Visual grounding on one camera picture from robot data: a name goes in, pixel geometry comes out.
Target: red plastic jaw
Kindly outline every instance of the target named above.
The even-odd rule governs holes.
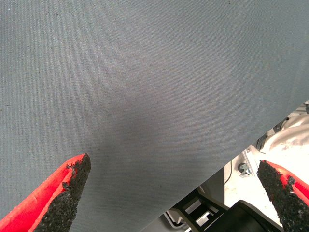
[[[283,187],[285,188],[289,182],[290,177],[292,177],[295,182],[292,184],[293,192],[303,200],[303,202],[309,206],[309,185],[304,181],[299,179],[295,174],[286,170],[285,168],[274,164],[272,162],[263,160],[263,162],[267,162],[271,167],[273,167],[278,173],[281,174],[280,181],[282,182]]]
[[[72,175],[76,175],[76,170],[70,167],[81,162],[85,155],[78,155],[64,162],[0,221],[0,232],[33,232],[52,200],[65,191],[63,183],[70,185]]]

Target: black plastic part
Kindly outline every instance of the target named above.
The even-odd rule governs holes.
[[[289,120],[288,117],[286,117],[284,120],[282,120],[280,123],[278,123],[276,126],[274,126],[273,130],[275,133],[281,131],[282,125],[285,121]]]
[[[186,209],[196,201],[201,205],[190,214]],[[192,232],[283,232],[283,229],[253,205],[238,201],[230,209],[194,190],[171,210],[177,211]],[[210,212],[208,221],[199,226],[196,220]]]
[[[264,146],[265,140],[267,138],[267,134],[264,134],[261,138],[256,141],[256,144],[253,144],[256,149],[261,150]]]

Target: black rubber tip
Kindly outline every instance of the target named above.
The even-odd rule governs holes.
[[[89,156],[83,156],[81,162],[67,168],[73,168],[70,185],[63,183],[65,191],[59,194],[49,205],[48,211],[34,230],[35,232],[68,232],[77,212],[77,204],[88,178],[91,162]]]
[[[293,192],[290,177],[284,188],[281,174],[266,161],[260,162],[257,176],[273,203],[285,232],[309,232],[309,207]]]

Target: gray upholstery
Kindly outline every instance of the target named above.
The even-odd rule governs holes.
[[[137,232],[309,98],[307,1],[0,8],[0,218],[62,162],[72,232]]]

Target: fabric texture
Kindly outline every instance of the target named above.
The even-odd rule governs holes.
[[[307,1],[8,1],[0,218],[61,163],[71,232],[138,232],[309,98]]]

